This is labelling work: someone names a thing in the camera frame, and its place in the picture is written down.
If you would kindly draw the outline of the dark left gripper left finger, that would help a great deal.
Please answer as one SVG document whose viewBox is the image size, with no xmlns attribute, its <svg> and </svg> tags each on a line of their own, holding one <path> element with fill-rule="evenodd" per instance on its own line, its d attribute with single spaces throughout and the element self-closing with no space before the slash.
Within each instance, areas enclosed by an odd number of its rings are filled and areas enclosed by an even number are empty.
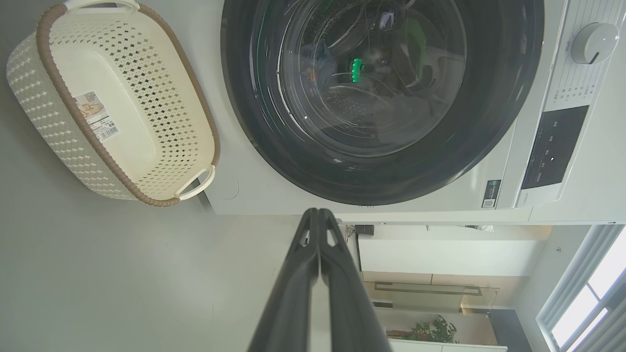
<svg viewBox="0 0 626 352">
<path fill-rule="evenodd" d="M 247 352 L 309 352 L 320 210 L 304 212 Z"/>
</svg>

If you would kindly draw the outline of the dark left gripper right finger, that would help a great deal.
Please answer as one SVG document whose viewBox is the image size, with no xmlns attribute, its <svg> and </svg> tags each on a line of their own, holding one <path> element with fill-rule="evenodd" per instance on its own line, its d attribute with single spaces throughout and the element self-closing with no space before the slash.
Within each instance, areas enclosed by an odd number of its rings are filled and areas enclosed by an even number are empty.
<svg viewBox="0 0 626 352">
<path fill-rule="evenodd" d="M 330 295 L 332 352 L 392 352 L 335 216 L 319 210 L 320 265 Z"/>
</svg>

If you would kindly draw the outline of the dark round washer door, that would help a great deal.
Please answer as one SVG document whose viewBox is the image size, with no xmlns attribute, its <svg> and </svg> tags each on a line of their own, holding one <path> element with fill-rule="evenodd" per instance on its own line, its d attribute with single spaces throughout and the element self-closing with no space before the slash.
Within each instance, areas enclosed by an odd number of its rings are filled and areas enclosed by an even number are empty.
<svg viewBox="0 0 626 352">
<path fill-rule="evenodd" d="M 481 162 L 528 96 L 543 0 L 225 0 L 242 129 L 320 198 L 389 205 Z"/>
</svg>

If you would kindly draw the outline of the white front-load washing machine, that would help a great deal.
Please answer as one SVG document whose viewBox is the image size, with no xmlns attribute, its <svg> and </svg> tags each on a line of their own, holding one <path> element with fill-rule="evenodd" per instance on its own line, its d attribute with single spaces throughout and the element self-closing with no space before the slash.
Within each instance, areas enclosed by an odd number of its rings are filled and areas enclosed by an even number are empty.
<svg viewBox="0 0 626 352">
<path fill-rule="evenodd" d="M 336 215 L 416 212 L 491 212 L 555 202 L 565 190 L 566 179 L 581 146 L 592 106 L 601 87 L 610 57 L 594 65 L 572 60 L 572 43 L 590 23 L 612 23 L 619 38 L 626 34 L 626 0 L 543 0 L 543 39 L 538 69 L 528 96 L 507 133 L 492 151 L 452 183 L 420 198 L 389 205 L 351 205 L 320 198 L 302 190 L 276 172 L 257 152 L 242 129 L 230 100 L 222 69 L 222 11 L 225 0 L 208 14 L 219 30 L 212 39 L 220 45 L 210 63 L 221 62 L 223 77 L 211 84 L 213 116 L 219 127 L 222 156 L 217 176 L 206 196 L 213 210 L 224 215 L 299 215 L 309 208 L 330 209 Z M 521 189 L 534 147 L 541 116 L 546 111 L 589 106 L 581 135 L 561 183 Z M 501 179 L 494 209 L 482 209 L 488 180 Z"/>
</svg>

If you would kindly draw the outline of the cream perforated laundry basket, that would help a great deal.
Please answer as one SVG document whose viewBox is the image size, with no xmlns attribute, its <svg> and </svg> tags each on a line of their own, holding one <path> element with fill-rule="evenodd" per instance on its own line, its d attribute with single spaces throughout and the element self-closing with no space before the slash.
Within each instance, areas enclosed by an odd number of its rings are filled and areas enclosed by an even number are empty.
<svg viewBox="0 0 626 352">
<path fill-rule="evenodd" d="M 49 147 L 101 196 L 167 207 L 216 176 L 221 146 L 201 85 L 168 23 L 135 0 L 50 7 L 6 76 Z M 91 90 L 121 131 L 104 143 L 73 99 Z"/>
</svg>

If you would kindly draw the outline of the basket price sticker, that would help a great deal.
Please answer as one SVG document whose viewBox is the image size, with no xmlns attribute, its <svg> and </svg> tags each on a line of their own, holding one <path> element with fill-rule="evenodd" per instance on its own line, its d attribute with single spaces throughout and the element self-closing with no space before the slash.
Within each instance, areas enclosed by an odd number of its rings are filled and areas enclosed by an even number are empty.
<svg viewBox="0 0 626 352">
<path fill-rule="evenodd" d="M 121 133 L 95 91 L 73 97 L 83 118 L 101 143 Z"/>
</svg>

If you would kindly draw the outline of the green potted plant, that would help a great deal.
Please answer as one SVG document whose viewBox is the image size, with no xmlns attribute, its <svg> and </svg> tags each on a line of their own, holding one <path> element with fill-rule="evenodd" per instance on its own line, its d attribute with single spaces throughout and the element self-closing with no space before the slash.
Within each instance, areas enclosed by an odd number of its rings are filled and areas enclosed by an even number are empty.
<svg viewBox="0 0 626 352">
<path fill-rule="evenodd" d="M 401 336 L 401 339 L 458 344 L 459 341 L 455 339 L 456 333 L 456 326 L 438 315 L 432 322 L 416 323 L 409 332 Z"/>
</svg>

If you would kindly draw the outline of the small dark QR sticker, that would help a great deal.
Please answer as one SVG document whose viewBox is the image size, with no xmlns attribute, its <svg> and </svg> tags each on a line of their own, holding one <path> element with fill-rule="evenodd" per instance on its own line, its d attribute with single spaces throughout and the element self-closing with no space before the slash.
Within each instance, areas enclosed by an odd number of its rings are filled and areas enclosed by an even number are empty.
<svg viewBox="0 0 626 352">
<path fill-rule="evenodd" d="M 502 180 L 488 180 L 483 196 L 482 209 L 494 209 L 496 206 Z"/>
</svg>

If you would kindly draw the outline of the black control panel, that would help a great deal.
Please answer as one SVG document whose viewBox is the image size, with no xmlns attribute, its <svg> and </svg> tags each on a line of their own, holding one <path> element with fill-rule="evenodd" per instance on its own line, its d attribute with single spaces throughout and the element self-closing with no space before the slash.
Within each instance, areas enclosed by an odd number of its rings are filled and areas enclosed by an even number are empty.
<svg viewBox="0 0 626 352">
<path fill-rule="evenodd" d="M 521 189 L 563 181 L 588 109 L 587 105 L 542 114 Z"/>
</svg>

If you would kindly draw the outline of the white round control knob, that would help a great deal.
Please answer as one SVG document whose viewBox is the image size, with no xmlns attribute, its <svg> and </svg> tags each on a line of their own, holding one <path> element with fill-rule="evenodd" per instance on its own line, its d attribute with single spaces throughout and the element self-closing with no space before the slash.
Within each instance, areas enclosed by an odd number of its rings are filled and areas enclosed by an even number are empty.
<svg viewBox="0 0 626 352">
<path fill-rule="evenodd" d="M 594 65 L 608 59 L 619 42 L 619 29 L 612 23 L 595 22 L 585 26 L 574 38 L 572 60 Z"/>
</svg>

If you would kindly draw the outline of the window with grey frame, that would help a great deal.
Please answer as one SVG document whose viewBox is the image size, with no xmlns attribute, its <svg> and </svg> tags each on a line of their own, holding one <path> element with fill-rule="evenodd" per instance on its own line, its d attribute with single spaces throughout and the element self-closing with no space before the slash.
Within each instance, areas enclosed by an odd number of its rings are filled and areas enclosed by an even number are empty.
<svg viewBox="0 0 626 352">
<path fill-rule="evenodd" d="M 537 323 L 548 352 L 626 352 L 626 224 L 591 227 Z"/>
</svg>

